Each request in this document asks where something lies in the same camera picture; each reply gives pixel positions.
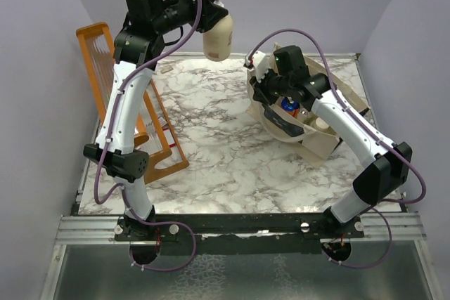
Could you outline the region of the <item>beige canvas tote bag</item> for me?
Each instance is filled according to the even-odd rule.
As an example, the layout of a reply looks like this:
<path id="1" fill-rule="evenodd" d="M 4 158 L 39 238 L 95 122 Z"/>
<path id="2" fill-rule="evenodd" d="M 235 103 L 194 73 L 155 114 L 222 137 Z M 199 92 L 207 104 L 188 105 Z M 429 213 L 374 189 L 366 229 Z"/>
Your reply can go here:
<path id="1" fill-rule="evenodd" d="M 275 55 L 269 54 L 270 67 L 278 71 Z M 317 116 L 310 112 L 311 117 L 303 124 L 292 117 L 281 108 L 284 97 L 278 98 L 275 104 L 264 106 L 262 103 L 253 101 L 251 95 L 251 78 L 247 74 L 247 94 L 250 105 L 247 113 L 255 118 L 269 133 L 283 143 L 287 143 L 303 159 L 313 167 L 320 167 L 330 157 L 330 154 L 342 142 L 338 134 L 331 128 L 328 133 L 317 131 L 311 127 L 311 123 Z"/>

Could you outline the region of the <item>beige pump lotion bottle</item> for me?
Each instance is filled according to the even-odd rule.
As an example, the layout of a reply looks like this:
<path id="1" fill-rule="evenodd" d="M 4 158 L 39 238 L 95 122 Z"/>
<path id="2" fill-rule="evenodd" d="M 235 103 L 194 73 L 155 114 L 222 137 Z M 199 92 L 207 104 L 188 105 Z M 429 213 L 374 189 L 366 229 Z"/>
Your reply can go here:
<path id="1" fill-rule="evenodd" d="M 225 8 L 221 0 L 214 0 L 214 4 Z M 226 60 L 231 54 L 233 36 L 233 18 L 228 14 L 220 20 L 212 30 L 203 33 L 203 53 L 214 62 Z"/>

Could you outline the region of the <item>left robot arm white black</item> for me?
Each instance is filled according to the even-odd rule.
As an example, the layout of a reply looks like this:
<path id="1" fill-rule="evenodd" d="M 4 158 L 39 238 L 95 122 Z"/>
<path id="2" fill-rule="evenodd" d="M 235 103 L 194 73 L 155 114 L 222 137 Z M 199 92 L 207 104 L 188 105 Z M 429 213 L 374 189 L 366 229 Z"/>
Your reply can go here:
<path id="1" fill-rule="evenodd" d="M 101 130 L 83 155 L 96 163 L 94 199 L 104 204 L 112 195 L 98 194 L 102 171 L 113 178 L 140 240 L 155 232 L 155 209 L 147 196 L 144 174 L 149 155 L 134 145 L 135 127 L 144 94 L 158 61 L 179 50 L 195 32 L 211 31 L 228 10 L 214 0 L 126 0 L 127 13 L 114 40 L 112 89 Z"/>

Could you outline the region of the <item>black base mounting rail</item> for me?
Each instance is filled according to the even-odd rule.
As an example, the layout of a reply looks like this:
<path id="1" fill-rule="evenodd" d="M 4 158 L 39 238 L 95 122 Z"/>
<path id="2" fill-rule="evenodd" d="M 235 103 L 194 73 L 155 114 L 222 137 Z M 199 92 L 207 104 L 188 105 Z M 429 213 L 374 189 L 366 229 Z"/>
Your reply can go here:
<path id="1" fill-rule="evenodd" d="M 363 237 L 359 217 L 332 225 L 322 213 L 158 214 L 151 226 L 120 217 L 114 241 L 168 256 L 320 254 L 322 240 Z"/>

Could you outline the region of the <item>orange bottle blue cap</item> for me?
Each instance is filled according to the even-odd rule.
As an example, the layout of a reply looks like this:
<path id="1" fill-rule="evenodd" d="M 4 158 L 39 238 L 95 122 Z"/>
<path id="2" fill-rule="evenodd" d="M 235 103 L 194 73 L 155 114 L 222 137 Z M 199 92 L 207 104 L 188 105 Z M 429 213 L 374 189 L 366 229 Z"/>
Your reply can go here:
<path id="1" fill-rule="evenodd" d="M 288 98 L 284 98 L 281 101 L 281 108 L 294 118 L 297 118 L 300 111 L 300 104 L 295 101 L 290 101 Z"/>

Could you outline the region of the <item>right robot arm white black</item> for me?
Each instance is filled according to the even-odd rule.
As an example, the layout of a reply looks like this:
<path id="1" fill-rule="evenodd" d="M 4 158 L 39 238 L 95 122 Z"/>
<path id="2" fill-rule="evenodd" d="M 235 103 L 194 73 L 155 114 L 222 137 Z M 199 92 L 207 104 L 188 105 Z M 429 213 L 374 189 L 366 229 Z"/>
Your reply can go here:
<path id="1" fill-rule="evenodd" d="M 274 61 L 276 69 L 271 67 Z M 402 186 L 410 172 L 411 147 L 394 143 L 371 126 L 324 73 L 310 74 L 302 51 L 286 46 L 273 58 L 261 51 L 245 61 L 253 99 L 271 107 L 278 98 L 294 102 L 314 113 L 333 129 L 355 153 L 364 170 L 352 190 L 324 212 L 323 229 L 330 237 L 345 233 L 354 217 L 381 202 Z"/>

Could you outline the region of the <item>short orange wooden rack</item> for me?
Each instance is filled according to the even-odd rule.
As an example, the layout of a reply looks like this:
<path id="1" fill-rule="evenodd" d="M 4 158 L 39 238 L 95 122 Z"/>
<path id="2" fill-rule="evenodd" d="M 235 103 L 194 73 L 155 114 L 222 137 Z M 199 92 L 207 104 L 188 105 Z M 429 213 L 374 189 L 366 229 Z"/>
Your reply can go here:
<path id="1" fill-rule="evenodd" d="M 144 144 L 139 145 L 139 149 L 149 155 L 144 174 L 146 184 L 189 166 L 153 80 L 150 80 L 143 95 L 139 123 L 139 130 L 144 126 L 149 136 Z"/>

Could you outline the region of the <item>silver chrome bottle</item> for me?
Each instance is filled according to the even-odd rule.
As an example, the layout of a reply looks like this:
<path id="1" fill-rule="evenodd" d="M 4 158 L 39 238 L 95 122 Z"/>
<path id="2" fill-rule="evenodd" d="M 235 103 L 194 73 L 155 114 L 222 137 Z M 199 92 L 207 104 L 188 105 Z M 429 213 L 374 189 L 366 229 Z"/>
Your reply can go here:
<path id="1" fill-rule="evenodd" d="M 297 120 L 300 121 L 301 123 L 305 123 L 309 118 L 311 117 L 310 112 L 308 112 L 307 110 L 301 109 L 298 111 L 297 113 Z"/>

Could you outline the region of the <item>tall orange wooden rack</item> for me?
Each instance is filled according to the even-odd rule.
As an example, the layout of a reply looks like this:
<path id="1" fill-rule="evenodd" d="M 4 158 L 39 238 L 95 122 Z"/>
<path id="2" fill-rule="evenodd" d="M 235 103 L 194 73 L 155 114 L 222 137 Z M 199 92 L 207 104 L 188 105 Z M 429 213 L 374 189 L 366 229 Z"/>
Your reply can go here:
<path id="1" fill-rule="evenodd" d="M 76 36 L 84 58 L 98 115 L 103 122 L 113 87 L 113 38 L 105 22 L 97 22 L 81 27 L 76 31 Z M 174 174 L 179 170 L 178 167 L 184 168 L 186 162 L 183 160 L 179 164 L 169 165 L 161 169 L 156 167 L 163 160 L 173 155 L 172 148 L 177 145 L 177 138 L 169 140 L 164 135 L 165 131 L 172 130 L 167 111 L 162 109 L 162 116 L 158 117 L 155 106 L 147 93 L 143 95 L 143 104 L 145 107 L 141 111 L 149 114 L 155 131 L 153 133 L 150 132 L 144 124 L 143 116 L 138 115 L 134 132 L 134 145 L 137 147 L 142 146 L 144 150 L 147 150 L 150 145 L 150 139 L 154 139 L 160 141 L 162 146 L 161 150 L 152 150 L 149 153 L 150 161 L 144 174 L 144 181 L 150 183 Z"/>

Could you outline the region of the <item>green bottle cream lid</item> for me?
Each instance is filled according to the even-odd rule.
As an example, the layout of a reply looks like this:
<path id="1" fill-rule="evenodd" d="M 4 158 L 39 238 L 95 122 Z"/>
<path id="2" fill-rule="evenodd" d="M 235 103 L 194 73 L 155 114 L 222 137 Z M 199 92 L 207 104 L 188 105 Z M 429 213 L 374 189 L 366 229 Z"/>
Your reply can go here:
<path id="1" fill-rule="evenodd" d="M 314 119 L 311 123 L 311 127 L 316 129 L 317 131 L 328 133 L 330 131 L 330 126 L 328 123 L 326 123 L 323 119 L 320 117 L 317 117 Z"/>

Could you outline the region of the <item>aluminium frame rail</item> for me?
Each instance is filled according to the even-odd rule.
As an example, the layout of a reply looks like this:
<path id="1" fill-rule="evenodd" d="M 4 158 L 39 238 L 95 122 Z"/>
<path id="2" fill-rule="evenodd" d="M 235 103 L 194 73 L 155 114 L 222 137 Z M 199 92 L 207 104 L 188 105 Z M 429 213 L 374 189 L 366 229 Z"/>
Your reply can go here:
<path id="1" fill-rule="evenodd" d="M 392 234 L 394 241 L 426 240 L 427 235 L 418 213 L 384 212 L 381 216 L 368 213 L 362 216 L 364 236 L 351 238 L 347 233 L 345 242 L 381 242 Z M 59 223 L 57 244 L 112 244 L 116 216 L 64 216 Z"/>

